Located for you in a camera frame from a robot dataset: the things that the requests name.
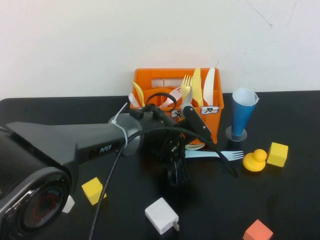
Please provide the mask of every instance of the orange utensil caddy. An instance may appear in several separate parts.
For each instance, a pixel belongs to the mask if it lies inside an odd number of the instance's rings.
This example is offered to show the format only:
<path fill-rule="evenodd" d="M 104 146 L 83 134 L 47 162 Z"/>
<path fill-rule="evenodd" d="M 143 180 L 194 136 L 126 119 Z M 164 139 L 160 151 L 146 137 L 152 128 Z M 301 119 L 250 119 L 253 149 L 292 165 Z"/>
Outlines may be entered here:
<path fill-rule="evenodd" d="M 158 92 L 168 93 L 171 90 L 175 89 L 182 82 L 182 79 L 185 75 L 193 75 L 195 69 L 194 68 L 138 68 L 135 70 L 134 74 L 134 82 L 137 83 L 144 93 L 144 103 L 146 103 L 149 96 Z M 206 76 L 209 72 L 209 68 L 201 68 L 201 88 L 203 92 L 204 84 Z M 174 86 L 168 85 L 166 81 L 173 83 L 176 81 Z M 224 108 L 224 99 L 222 95 L 221 83 L 220 83 L 220 74 L 219 70 L 215 69 L 214 74 L 214 86 L 213 86 L 213 106 L 207 106 L 207 103 L 204 101 L 204 106 L 199 107 L 197 102 L 192 100 L 191 104 L 203 119 L 205 124 L 211 131 L 212 140 L 216 144 L 217 143 L 217 133 L 219 128 L 219 121 L 221 116 L 221 111 Z M 141 102 L 138 97 L 138 93 L 136 89 L 132 88 L 132 93 L 137 99 L 138 103 L 141 106 Z M 153 103 L 156 106 L 160 106 L 162 103 L 166 101 L 166 97 L 164 96 L 155 96 L 149 103 Z M 183 117 L 180 105 L 182 100 L 180 99 L 177 102 L 177 107 L 172 112 L 166 112 L 168 116 L 175 119 L 177 122 L 180 121 Z M 168 107 L 161 107 L 163 111 L 169 111 L 174 104 L 171 104 Z M 192 142 L 192 144 L 201 143 L 198 140 Z"/>

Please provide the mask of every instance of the white zip tie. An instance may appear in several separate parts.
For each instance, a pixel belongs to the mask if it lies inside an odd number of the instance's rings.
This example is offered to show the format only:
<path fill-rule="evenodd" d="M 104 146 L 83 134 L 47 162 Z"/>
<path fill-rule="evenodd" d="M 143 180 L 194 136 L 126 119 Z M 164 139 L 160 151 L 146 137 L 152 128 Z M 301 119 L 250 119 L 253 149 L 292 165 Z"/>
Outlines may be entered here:
<path fill-rule="evenodd" d="M 122 106 L 120 111 L 118 111 L 118 113 L 114 116 L 114 119 L 112 119 L 112 121 L 111 121 L 112 124 L 116 125 L 118 128 L 120 128 L 123 131 L 123 134 L 124 134 L 124 137 L 125 137 L 125 146 L 124 146 L 124 148 L 126 148 L 126 146 L 128 145 L 128 136 L 127 136 L 126 130 L 122 126 L 117 124 L 117 117 L 122 112 L 122 110 L 125 108 L 125 106 L 127 104 L 128 103 L 126 102 L 125 105 Z"/>

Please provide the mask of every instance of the foam cube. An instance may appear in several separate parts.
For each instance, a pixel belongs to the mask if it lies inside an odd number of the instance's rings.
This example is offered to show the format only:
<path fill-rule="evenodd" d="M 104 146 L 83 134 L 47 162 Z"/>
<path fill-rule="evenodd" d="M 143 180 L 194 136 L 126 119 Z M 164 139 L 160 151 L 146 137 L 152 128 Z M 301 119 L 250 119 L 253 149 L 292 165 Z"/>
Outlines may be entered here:
<path fill-rule="evenodd" d="M 271 143 L 271 147 L 268 154 L 267 163 L 283 167 L 288 156 L 288 146 L 279 143 Z"/>
<path fill-rule="evenodd" d="M 94 179 L 83 184 L 81 187 L 90 203 L 95 205 L 99 201 L 99 197 L 103 189 L 99 179 L 95 177 Z"/>
<path fill-rule="evenodd" d="M 245 231 L 243 240 L 269 240 L 274 233 L 258 219 Z"/>

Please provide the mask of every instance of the blue paper cup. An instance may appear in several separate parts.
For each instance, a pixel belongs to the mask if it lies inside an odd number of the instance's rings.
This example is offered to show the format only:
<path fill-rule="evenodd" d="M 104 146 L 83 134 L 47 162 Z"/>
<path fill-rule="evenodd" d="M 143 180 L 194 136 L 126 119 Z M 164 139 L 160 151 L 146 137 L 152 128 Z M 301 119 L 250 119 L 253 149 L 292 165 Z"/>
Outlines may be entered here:
<path fill-rule="evenodd" d="M 247 137 L 245 127 L 253 113 L 259 98 L 254 91 L 238 88 L 232 94 L 232 126 L 227 128 L 226 135 L 234 141 Z"/>

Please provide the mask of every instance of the yellow foam cube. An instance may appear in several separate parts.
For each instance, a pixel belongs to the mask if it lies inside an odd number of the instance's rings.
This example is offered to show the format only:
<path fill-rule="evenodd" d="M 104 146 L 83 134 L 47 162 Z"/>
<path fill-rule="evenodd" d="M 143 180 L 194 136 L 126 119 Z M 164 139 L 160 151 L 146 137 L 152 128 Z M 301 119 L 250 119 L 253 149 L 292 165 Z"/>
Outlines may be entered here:
<path fill-rule="evenodd" d="M 267 163 L 283 167 L 288 156 L 288 146 L 272 142 L 268 154 Z"/>
<path fill-rule="evenodd" d="M 83 184 L 81 187 L 90 203 L 92 205 L 95 205 L 99 201 L 99 197 L 103 189 L 103 186 L 100 183 L 99 179 L 95 177 L 94 179 Z"/>

